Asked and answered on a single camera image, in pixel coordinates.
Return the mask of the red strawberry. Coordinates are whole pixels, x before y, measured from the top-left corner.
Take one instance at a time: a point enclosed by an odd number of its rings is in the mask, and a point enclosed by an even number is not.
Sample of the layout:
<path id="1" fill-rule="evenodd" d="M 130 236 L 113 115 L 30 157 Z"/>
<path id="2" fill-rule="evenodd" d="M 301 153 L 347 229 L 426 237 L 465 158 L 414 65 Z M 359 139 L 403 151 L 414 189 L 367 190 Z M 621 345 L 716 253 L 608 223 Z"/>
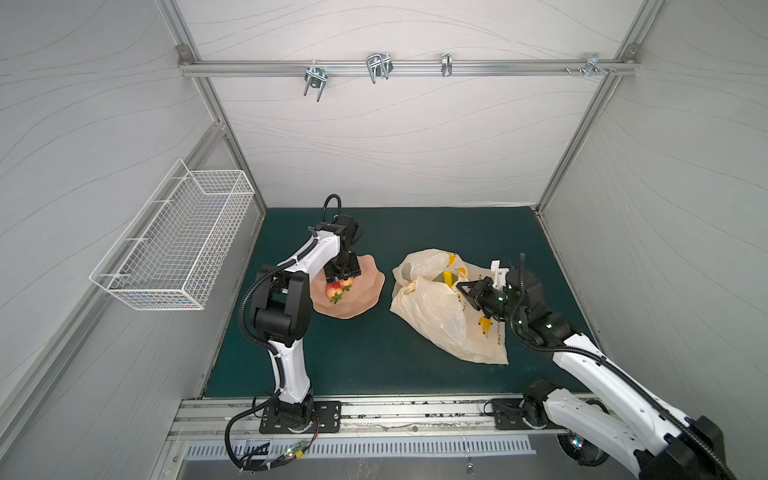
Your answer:
<path id="1" fill-rule="evenodd" d="M 328 283 L 326 285 L 325 293 L 332 304 L 338 303 L 343 298 L 344 292 L 345 287 L 340 283 Z"/>

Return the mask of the banana print plastic bag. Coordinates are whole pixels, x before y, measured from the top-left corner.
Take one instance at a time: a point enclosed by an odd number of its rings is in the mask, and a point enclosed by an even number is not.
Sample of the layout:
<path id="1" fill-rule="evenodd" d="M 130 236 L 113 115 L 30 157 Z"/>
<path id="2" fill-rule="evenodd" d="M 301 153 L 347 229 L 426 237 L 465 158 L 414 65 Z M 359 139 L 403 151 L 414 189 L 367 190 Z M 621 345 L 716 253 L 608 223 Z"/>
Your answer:
<path id="1" fill-rule="evenodd" d="M 444 271 L 453 273 L 452 287 L 443 282 Z M 508 363 L 503 324 L 473 309 L 456 288 L 457 282 L 491 277 L 490 269 L 469 264 L 456 253 L 426 249 L 408 254 L 393 276 L 390 311 L 424 338 L 463 361 Z"/>

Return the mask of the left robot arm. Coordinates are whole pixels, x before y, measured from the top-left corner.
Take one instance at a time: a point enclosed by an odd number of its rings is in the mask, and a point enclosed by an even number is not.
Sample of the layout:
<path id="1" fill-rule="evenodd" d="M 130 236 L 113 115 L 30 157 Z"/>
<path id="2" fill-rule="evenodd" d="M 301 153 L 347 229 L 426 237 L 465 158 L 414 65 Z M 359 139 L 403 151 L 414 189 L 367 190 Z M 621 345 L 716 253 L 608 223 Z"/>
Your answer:
<path id="1" fill-rule="evenodd" d="M 321 277 L 346 290 L 349 281 L 361 274 L 351 251 L 358 228 L 353 217 L 343 214 L 320 222 L 296 253 L 261 269 L 251 293 L 256 340 L 268 349 L 275 376 L 276 415 L 290 429 L 304 429 L 312 421 L 312 386 L 303 350 L 312 315 L 311 281 Z"/>

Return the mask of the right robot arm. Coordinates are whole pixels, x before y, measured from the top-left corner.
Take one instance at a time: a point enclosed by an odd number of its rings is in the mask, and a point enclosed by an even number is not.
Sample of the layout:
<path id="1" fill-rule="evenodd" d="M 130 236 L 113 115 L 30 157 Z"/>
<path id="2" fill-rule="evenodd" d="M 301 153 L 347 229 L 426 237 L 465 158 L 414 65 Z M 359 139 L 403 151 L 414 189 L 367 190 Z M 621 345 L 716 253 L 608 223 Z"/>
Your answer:
<path id="1" fill-rule="evenodd" d="M 545 303 L 540 282 L 518 270 L 456 285 L 469 305 L 506 324 L 525 347 L 547 355 L 586 386 L 584 400 L 542 379 L 518 405 L 492 401 L 498 428 L 562 429 L 562 451 L 583 466 L 612 458 L 638 479 L 732 479 L 722 430 L 669 405 L 613 363 L 584 333 Z"/>

